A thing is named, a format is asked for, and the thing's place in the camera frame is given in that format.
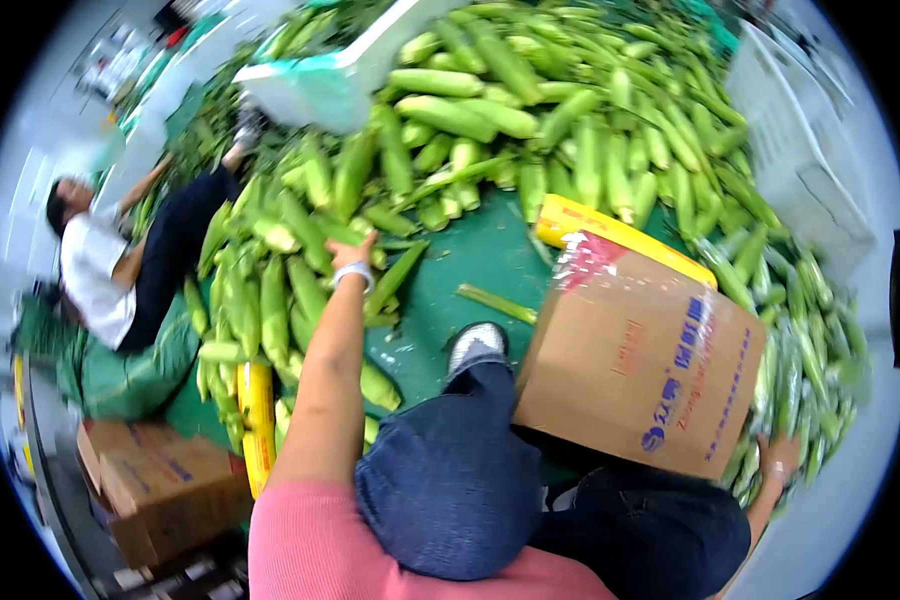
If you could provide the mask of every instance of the jeans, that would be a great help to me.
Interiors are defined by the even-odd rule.
[[[134,284],[136,312],[119,352],[139,353],[156,341],[174,295],[201,257],[210,219],[239,193],[237,178],[220,166],[198,175],[157,209]]]
[[[635,462],[607,459],[570,509],[542,511],[540,450],[512,432],[515,405],[506,359],[483,356],[381,421],[357,503],[402,568],[474,581],[532,546],[584,564],[621,600],[701,600],[743,563],[750,525],[729,493]]]

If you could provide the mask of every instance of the green floor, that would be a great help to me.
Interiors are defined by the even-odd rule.
[[[425,259],[398,294],[402,315],[398,334],[389,336],[390,330],[375,328],[367,330],[364,337],[366,356],[399,386],[404,398],[401,409],[440,393],[446,375],[446,341],[474,321],[491,320],[503,326],[509,334],[510,357],[514,366],[518,365],[533,328],[453,292],[467,282],[521,305],[539,307],[550,271],[527,241],[525,231],[516,194],[490,188],[479,209],[453,221],[444,231],[426,235],[431,246]],[[683,243],[665,232],[659,207],[647,233],[685,252]],[[366,405],[366,410],[383,416],[372,405]],[[199,434],[222,446],[228,444],[214,404],[200,401],[194,369],[168,403],[165,418],[184,436]]]

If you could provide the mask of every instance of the red sticker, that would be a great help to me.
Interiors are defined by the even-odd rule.
[[[560,283],[561,291],[565,294],[587,285],[595,275],[616,264],[627,252],[624,246],[588,232],[573,250],[569,268]]]

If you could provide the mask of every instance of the pink sweater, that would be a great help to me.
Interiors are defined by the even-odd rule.
[[[360,517],[353,487],[268,486],[250,519],[253,600],[616,600],[576,560],[524,548],[492,579],[449,582],[402,570]]]

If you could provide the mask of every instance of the dark pants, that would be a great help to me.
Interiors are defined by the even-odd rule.
[[[204,171],[161,204],[146,234],[136,313],[119,352],[139,353],[156,341],[174,295],[201,257],[210,219],[239,193],[237,178],[220,166],[212,173]]]
[[[750,526],[706,481],[614,461],[580,481],[572,508],[541,512],[540,451],[510,428],[515,394],[506,362],[484,357],[381,422],[357,502],[404,569],[485,579],[533,546],[583,563],[621,600],[701,600],[731,579]]]

